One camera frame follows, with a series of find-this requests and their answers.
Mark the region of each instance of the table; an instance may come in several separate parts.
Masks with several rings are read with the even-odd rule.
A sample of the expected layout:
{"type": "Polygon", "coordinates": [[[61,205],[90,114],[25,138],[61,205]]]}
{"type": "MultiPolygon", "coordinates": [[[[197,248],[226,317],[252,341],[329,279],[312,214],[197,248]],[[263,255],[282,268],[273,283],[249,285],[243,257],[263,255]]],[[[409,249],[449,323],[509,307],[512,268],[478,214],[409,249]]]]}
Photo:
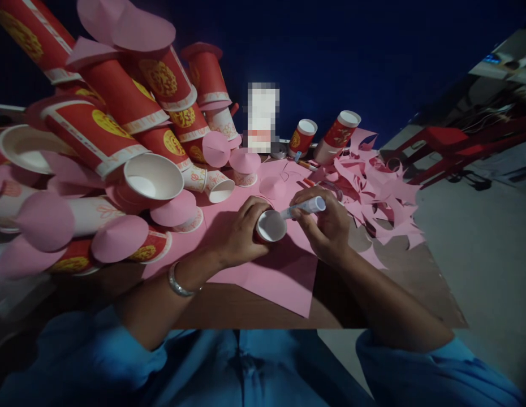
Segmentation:
{"type": "MultiPolygon", "coordinates": [[[[366,250],[370,242],[363,227],[350,228],[350,245],[366,250]]],[[[374,243],[384,272],[416,297],[450,328],[468,327],[446,281],[426,244],[406,250],[406,236],[394,237],[386,246],[374,243]]],[[[62,300],[101,306],[140,282],[144,266],[116,263],[95,274],[54,277],[62,300]]],[[[232,284],[204,285],[173,327],[175,329],[294,329],[366,328],[359,307],[336,272],[319,261],[308,319],[232,284]]]]}

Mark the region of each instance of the floor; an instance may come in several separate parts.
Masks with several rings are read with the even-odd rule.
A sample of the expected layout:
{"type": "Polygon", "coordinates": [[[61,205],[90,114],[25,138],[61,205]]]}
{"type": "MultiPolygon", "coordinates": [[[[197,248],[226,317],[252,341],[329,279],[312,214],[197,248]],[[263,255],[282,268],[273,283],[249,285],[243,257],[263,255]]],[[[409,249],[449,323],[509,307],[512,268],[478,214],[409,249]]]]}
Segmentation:
{"type": "MultiPolygon", "coordinates": [[[[395,149],[419,129],[409,125],[382,149],[395,149]]],[[[477,192],[444,180],[420,191],[418,203],[414,219],[470,325],[456,335],[526,393],[526,187],[494,182],[477,192]]],[[[361,332],[318,333],[367,388],[355,356],[361,332]]]]}

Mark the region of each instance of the pink paper sheet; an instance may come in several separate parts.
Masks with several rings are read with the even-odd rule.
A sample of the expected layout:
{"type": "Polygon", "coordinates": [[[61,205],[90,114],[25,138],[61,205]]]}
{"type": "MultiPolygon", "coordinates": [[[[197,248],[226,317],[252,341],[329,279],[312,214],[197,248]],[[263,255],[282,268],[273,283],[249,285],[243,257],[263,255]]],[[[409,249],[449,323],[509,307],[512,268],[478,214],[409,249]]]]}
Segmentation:
{"type": "MultiPolygon", "coordinates": [[[[287,194],[273,201],[280,211],[289,207],[293,195],[307,188],[302,179],[312,171],[294,162],[272,161],[264,163],[259,169],[259,178],[280,176],[287,184],[287,194]]],[[[250,195],[258,196],[259,181],[250,188],[235,187],[227,201],[209,205],[206,196],[200,194],[197,204],[203,208],[205,222],[197,231],[177,238],[173,233],[173,245],[165,258],[150,264],[144,270],[143,278],[148,278],[164,266],[174,262],[198,246],[204,246],[221,236],[223,228],[234,218],[241,205],[250,195]]],[[[283,306],[305,318],[310,313],[312,288],[316,277],[317,257],[314,255],[305,234],[297,222],[287,221],[288,232],[284,239],[274,245],[267,256],[251,263],[223,270],[211,278],[212,283],[237,284],[269,301],[283,306]]]]}

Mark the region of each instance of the red chair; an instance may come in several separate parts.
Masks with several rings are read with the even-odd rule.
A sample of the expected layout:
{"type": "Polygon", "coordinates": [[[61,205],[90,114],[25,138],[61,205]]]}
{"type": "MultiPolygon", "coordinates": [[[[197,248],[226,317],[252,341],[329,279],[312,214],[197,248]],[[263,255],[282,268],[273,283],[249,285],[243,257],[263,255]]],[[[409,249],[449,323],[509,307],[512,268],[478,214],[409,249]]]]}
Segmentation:
{"type": "Polygon", "coordinates": [[[434,152],[442,156],[439,162],[408,182],[420,185],[423,181],[441,174],[424,184],[423,189],[478,159],[526,141],[526,117],[493,125],[471,137],[456,128],[427,127],[397,148],[390,158],[398,157],[403,150],[418,141],[425,141],[426,144],[403,161],[405,167],[434,152]]]}

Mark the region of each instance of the paper cup craft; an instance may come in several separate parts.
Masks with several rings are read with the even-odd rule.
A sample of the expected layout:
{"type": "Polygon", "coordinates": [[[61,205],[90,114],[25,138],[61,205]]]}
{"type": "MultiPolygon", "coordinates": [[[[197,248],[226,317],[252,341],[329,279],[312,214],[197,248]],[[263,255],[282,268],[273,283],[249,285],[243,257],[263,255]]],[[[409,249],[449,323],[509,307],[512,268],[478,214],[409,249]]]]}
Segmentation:
{"type": "Polygon", "coordinates": [[[182,172],[184,188],[195,192],[203,192],[206,186],[208,172],[204,168],[192,166],[182,172]]]}
{"type": "Polygon", "coordinates": [[[143,154],[129,160],[123,167],[123,182],[119,194],[128,202],[149,206],[159,205],[177,196],[184,188],[181,171],[171,160],[157,154],[143,154]]]}
{"type": "Polygon", "coordinates": [[[6,279],[19,279],[39,274],[65,254],[67,248],[53,253],[40,252],[23,236],[18,236],[0,255],[0,276],[6,279]]]}
{"type": "Polygon", "coordinates": [[[197,215],[195,196],[183,190],[176,198],[150,209],[150,216],[157,224],[165,227],[179,226],[189,223],[197,215]]]}
{"type": "Polygon", "coordinates": [[[5,157],[26,170],[53,174],[41,151],[73,154],[72,149],[55,134],[39,131],[27,124],[9,127],[0,134],[0,149],[5,157]]]}
{"type": "Polygon", "coordinates": [[[136,54],[139,69],[163,109],[185,110],[197,100],[197,90],[189,82],[173,46],[152,53],[136,54]]]}
{"type": "Polygon", "coordinates": [[[233,140],[239,135],[236,131],[235,123],[233,123],[233,118],[231,117],[228,107],[208,110],[206,112],[206,121],[211,130],[225,134],[228,140],[233,140]]]}
{"type": "Polygon", "coordinates": [[[291,136],[287,154],[290,157],[295,157],[297,151],[300,151],[301,158],[304,157],[317,131],[318,125],[315,122],[309,119],[301,119],[297,129],[293,132],[293,136],[291,136]]]}
{"type": "Polygon", "coordinates": [[[231,196],[235,189],[235,182],[227,178],[219,171],[209,171],[206,181],[205,192],[211,203],[225,201],[231,196]]]}
{"type": "Polygon", "coordinates": [[[27,110],[32,126],[48,127],[80,159],[105,179],[116,168],[148,150],[83,97],[56,96],[27,110]]]}
{"type": "Polygon", "coordinates": [[[16,225],[36,249],[53,252],[122,216],[125,213],[106,197],[66,200],[52,192],[38,192],[24,202],[16,225]]]}
{"type": "Polygon", "coordinates": [[[99,263],[91,252],[91,239],[76,239],[69,243],[65,253],[46,272],[85,276],[98,271],[99,263]]]}
{"type": "Polygon", "coordinates": [[[276,242],[287,233],[287,224],[280,212],[268,210],[261,214],[256,223],[258,237],[265,242],[276,242]]]}
{"type": "Polygon", "coordinates": [[[102,44],[114,46],[112,32],[128,0],[78,0],[76,10],[86,31],[102,44]]]}
{"type": "Polygon", "coordinates": [[[180,142],[192,141],[210,132],[205,117],[196,103],[185,110],[169,112],[169,115],[173,122],[174,133],[180,142]]]}
{"type": "Polygon", "coordinates": [[[46,190],[54,192],[65,199],[76,199],[94,192],[95,188],[61,182],[57,176],[54,176],[48,180],[46,190]]]}
{"type": "Polygon", "coordinates": [[[126,1],[112,32],[115,46],[140,53],[165,49],[173,43],[175,37],[174,25],[136,8],[129,1],[126,1]]]}
{"type": "Polygon", "coordinates": [[[114,48],[80,37],[67,64],[103,98],[110,115],[127,133],[140,133],[168,120],[146,89],[123,70],[118,55],[114,48]]]}
{"type": "Polygon", "coordinates": [[[265,198],[276,200],[286,195],[287,186],[279,176],[269,176],[261,180],[259,192],[265,198]]]}
{"type": "Polygon", "coordinates": [[[36,192],[38,192],[37,189],[26,187],[8,179],[5,171],[0,173],[0,227],[17,228],[14,220],[22,204],[36,192]]]}
{"type": "Polygon", "coordinates": [[[75,40],[40,0],[0,0],[0,25],[53,85],[80,79],[64,69],[75,40]]]}
{"type": "Polygon", "coordinates": [[[138,133],[135,138],[152,153],[162,155],[174,162],[181,171],[193,165],[184,147],[168,125],[138,133]]]}
{"type": "Polygon", "coordinates": [[[205,161],[215,168],[223,167],[231,155],[227,137],[220,132],[210,132],[202,138],[202,154],[205,161]]]}
{"type": "Polygon", "coordinates": [[[81,187],[105,189],[105,182],[76,157],[67,157],[50,151],[43,151],[42,156],[52,172],[56,174],[57,181],[81,187]]]}
{"type": "Polygon", "coordinates": [[[189,61],[189,73],[202,110],[221,109],[232,104],[218,62],[222,54],[220,48],[204,42],[196,42],[180,53],[189,61]]]}

